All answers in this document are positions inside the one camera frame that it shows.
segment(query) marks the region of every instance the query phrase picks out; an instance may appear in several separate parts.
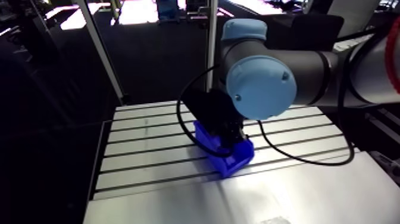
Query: metal pole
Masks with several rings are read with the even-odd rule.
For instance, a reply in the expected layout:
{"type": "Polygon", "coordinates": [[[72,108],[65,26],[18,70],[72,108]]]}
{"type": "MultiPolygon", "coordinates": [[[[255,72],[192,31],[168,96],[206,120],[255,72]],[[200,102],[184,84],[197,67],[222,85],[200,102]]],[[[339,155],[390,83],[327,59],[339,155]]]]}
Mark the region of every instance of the metal pole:
{"type": "MultiPolygon", "coordinates": [[[[215,36],[217,34],[217,10],[218,0],[210,1],[210,28],[208,32],[208,55],[207,55],[207,67],[210,68],[214,65],[215,56],[215,36]]],[[[213,71],[209,71],[206,80],[207,92],[213,86],[213,71]]]]}
{"type": "Polygon", "coordinates": [[[110,78],[110,81],[115,90],[115,93],[117,94],[117,97],[118,97],[121,105],[123,105],[123,102],[122,102],[123,92],[121,90],[120,84],[118,83],[117,77],[115,76],[113,67],[111,66],[111,63],[110,63],[110,60],[107,57],[104,46],[99,37],[99,33],[97,32],[95,23],[93,22],[92,15],[90,14],[89,7],[86,4],[85,0],[76,0],[76,3],[78,3],[79,8],[82,11],[83,17],[86,20],[87,29],[93,40],[93,43],[95,44],[95,48],[100,56],[100,59],[103,62],[105,71],[107,72],[107,75],[110,78]]]}

